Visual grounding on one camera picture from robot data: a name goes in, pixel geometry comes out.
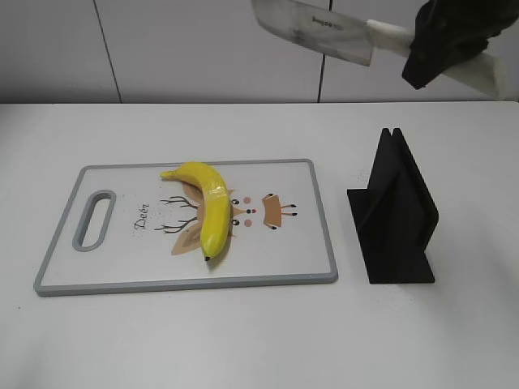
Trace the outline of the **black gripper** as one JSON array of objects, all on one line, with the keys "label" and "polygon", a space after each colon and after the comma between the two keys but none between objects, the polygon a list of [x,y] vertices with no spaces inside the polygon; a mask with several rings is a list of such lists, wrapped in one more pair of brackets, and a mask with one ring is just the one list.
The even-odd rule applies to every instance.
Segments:
[{"label": "black gripper", "polygon": [[414,39],[401,77],[414,89],[424,88],[488,46],[461,43],[487,41],[516,21],[518,1],[428,1],[416,15]]}]

